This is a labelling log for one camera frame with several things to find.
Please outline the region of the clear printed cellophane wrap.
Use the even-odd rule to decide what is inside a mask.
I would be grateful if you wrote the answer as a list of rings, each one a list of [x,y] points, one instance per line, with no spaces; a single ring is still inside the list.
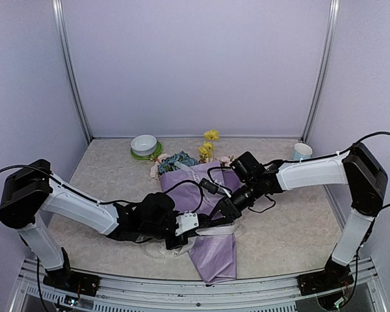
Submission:
[[[223,169],[221,163],[218,161],[196,166],[186,166],[179,163],[178,169],[164,173],[160,177],[160,182],[162,190],[166,191],[183,180],[188,179],[200,183],[203,178],[208,181],[213,180],[219,185],[228,188],[230,191],[237,190],[241,185],[237,175],[230,169]],[[169,193],[169,196],[175,201],[175,209],[179,212],[194,211],[200,201],[198,188],[189,183],[178,186]],[[160,241],[148,242],[142,249],[146,255],[154,259],[175,258],[193,249],[198,239],[231,237],[239,228],[239,226],[230,223],[197,230],[196,236],[188,239],[188,244],[174,250],[167,250],[165,243]]]

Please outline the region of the purple wrapping paper sheet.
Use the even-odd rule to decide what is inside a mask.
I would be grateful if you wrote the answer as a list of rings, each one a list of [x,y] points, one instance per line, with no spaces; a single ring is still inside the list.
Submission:
[[[194,212],[208,215],[222,196],[204,191],[203,199]],[[212,285],[237,278],[237,243],[235,233],[231,237],[198,239],[193,249],[188,251],[200,278]]]

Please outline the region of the yellow fake flower stem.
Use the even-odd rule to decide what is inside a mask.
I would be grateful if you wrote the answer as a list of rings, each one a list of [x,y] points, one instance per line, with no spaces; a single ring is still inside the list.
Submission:
[[[204,137],[204,142],[198,148],[200,161],[202,163],[209,163],[211,161],[214,161],[214,157],[215,157],[214,142],[219,140],[220,135],[218,130],[211,129],[209,131],[204,132],[203,137]]]

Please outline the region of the blue fake flower bunch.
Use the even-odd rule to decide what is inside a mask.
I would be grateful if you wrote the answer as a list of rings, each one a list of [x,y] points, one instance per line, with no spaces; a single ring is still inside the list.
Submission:
[[[167,172],[179,170],[181,168],[181,165],[191,167],[196,166],[198,164],[198,160],[190,157],[184,151],[181,151],[162,160],[158,165],[158,172],[160,173],[160,175],[163,175]]]

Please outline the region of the pink fake rose bunch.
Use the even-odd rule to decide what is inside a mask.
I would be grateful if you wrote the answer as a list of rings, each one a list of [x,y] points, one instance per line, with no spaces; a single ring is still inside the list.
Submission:
[[[161,174],[159,173],[159,165],[167,158],[169,155],[167,153],[162,153],[158,157],[154,158],[154,165],[150,168],[150,177],[152,179],[159,180]]]

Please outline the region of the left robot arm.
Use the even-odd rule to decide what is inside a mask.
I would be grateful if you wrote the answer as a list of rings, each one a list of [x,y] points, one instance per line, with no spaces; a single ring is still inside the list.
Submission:
[[[189,233],[200,221],[195,212],[180,213],[171,197],[163,192],[148,194],[140,202],[101,201],[60,180],[50,163],[39,159],[30,165],[17,164],[3,187],[0,223],[16,230],[37,256],[46,276],[64,289],[78,282],[69,257],[44,225],[40,212],[46,211],[88,226],[99,234],[120,242],[142,244],[161,239],[167,248],[185,245]]]

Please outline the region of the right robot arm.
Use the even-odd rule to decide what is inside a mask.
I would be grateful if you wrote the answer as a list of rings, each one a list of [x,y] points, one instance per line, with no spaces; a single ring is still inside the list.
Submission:
[[[243,184],[215,205],[211,215],[225,221],[238,219],[262,196],[319,185],[347,185],[352,197],[351,212],[341,238],[319,275],[321,285],[334,288],[349,273],[349,264],[367,240],[384,202],[388,176],[374,155],[357,140],[349,148],[330,155],[304,160],[276,159],[261,164],[245,152],[231,164]]]

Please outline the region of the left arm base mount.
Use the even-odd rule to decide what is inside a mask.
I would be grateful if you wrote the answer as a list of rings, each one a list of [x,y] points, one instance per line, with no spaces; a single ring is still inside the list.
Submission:
[[[47,272],[44,285],[63,291],[95,297],[99,288],[100,277],[82,272]]]

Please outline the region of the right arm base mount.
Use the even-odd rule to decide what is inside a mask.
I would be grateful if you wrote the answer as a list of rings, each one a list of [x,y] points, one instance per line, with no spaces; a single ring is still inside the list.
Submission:
[[[302,296],[322,293],[332,289],[344,287],[346,284],[353,284],[354,278],[351,273],[339,277],[337,274],[329,274],[324,270],[301,274],[297,277],[298,287]]]

